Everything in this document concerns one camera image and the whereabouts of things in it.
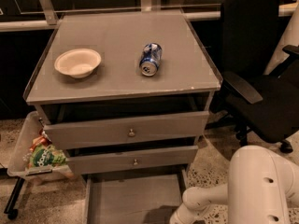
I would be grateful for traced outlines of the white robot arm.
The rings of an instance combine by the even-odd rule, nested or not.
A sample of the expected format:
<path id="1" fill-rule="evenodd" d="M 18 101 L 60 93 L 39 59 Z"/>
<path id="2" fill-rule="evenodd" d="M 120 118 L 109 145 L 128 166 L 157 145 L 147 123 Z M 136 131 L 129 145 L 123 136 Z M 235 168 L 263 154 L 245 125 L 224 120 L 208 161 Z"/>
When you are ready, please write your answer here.
<path id="1" fill-rule="evenodd" d="M 245 146 L 231 158 L 228 182 L 186 189 L 169 224 L 193 224 L 213 204 L 228 206 L 228 224 L 291 224 L 290 203 L 299 204 L 299 166 L 267 148 Z"/>

